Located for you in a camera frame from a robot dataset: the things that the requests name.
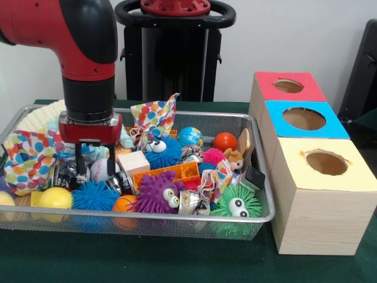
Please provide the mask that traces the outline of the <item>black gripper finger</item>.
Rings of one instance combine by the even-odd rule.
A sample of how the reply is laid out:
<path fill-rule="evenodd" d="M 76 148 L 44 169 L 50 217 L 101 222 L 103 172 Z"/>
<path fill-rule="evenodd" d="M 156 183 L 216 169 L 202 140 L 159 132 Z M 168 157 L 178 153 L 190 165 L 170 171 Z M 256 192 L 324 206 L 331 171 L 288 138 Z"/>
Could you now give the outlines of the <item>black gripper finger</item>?
<path fill-rule="evenodd" d="M 85 175 L 87 171 L 84 156 L 82 155 L 81 143 L 75 144 L 75 160 L 77 164 L 77 173 L 79 175 Z"/>
<path fill-rule="evenodd" d="M 109 157 L 107 159 L 107 174 L 113 176 L 116 173 L 115 169 L 115 145 L 110 144 L 107 146 L 109 150 Z"/>

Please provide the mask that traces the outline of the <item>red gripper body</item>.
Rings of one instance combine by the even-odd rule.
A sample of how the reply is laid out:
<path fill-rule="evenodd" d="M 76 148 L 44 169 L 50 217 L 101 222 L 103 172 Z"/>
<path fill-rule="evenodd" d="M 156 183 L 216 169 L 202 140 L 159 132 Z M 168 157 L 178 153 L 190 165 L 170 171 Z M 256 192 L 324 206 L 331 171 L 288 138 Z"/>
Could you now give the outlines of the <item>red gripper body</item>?
<path fill-rule="evenodd" d="M 114 113 L 113 117 L 100 123 L 78 123 L 71 120 L 66 113 L 59 115 L 59 133 L 66 143 L 94 143 L 115 145 L 121 136 L 123 117 Z"/>

